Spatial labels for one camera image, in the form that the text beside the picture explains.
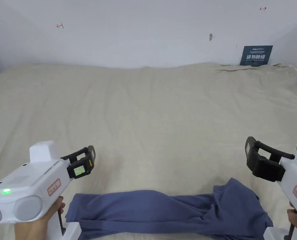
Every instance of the white wall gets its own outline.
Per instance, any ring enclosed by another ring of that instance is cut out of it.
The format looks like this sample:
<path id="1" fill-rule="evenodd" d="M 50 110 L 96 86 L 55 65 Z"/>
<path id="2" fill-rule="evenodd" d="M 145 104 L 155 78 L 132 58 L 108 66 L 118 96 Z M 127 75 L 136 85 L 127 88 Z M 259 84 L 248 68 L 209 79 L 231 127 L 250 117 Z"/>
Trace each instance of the white wall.
<path id="1" fill-rule="evenodd" d="M 297 66 L 297 0 L 0 0 L 0 72 L 239 64 L 244 45 L 273 45 L 269 64 Z"/>

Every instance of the small display screen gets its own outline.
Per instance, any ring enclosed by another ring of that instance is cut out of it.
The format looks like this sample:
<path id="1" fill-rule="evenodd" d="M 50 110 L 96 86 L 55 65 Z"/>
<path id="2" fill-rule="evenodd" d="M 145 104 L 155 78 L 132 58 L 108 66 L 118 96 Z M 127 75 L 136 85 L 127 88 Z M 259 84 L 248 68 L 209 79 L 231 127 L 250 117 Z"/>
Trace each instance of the small display screen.
<path id="1" fill-rule="evenodd" d="M 74 168 L 75 175 L 78 176 L 85 172 L 84 166 Z"/>

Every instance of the beige bedsheet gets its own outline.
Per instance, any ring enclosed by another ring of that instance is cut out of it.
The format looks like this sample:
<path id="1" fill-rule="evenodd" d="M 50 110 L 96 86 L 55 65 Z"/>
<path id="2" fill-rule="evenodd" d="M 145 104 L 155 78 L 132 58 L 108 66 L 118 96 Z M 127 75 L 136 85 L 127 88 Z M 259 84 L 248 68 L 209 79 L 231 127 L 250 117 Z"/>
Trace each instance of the beige bedsheet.
<path id="1" fill-rule="evenodd" d="M 246 166 L 248 136 L 296 151 L 297 69 L 26 65 L 0 74 L 0 179 L 29 161 L 36 142 L 55 141 L 63 156 L 94 145 L 95 168 L 66 189 L 66 203 L 78 192 L 208 193 L 234 177 L 256 192 L 276 226 L 287 227 L 288 201 L 278 184 Z M 0 225 L 0 239 L 12 238 L 13 227 Z"/>

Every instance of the green led light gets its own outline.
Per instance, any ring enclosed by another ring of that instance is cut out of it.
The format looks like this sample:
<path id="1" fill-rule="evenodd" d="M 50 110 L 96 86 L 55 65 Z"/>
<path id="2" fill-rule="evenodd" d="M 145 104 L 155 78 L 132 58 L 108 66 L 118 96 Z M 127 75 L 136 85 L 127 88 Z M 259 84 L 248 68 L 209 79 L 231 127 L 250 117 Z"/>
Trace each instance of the green led light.
<path id="1" fill-rule="evenodd" d="M 2 191 L 2 195 L 10 194 L 11 190 L 9 188 L 6 188 Z"/>

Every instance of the blue cloth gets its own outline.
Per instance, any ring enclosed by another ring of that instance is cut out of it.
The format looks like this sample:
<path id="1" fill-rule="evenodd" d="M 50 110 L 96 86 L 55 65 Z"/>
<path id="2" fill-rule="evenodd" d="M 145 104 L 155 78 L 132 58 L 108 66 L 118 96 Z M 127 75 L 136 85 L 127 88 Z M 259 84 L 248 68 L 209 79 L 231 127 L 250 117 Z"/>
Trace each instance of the blue cloth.
<path id="1" fill-rule="evenodd" d="M 273 223 L 249 188 L 231 178 L 213 194 L 170 197 L 140 190 L 104 195 L 76 194 L 66 215 L 79 222 L 79 240 L 121 232 L 189 233 L 214 239 L 264 239 Z"/>

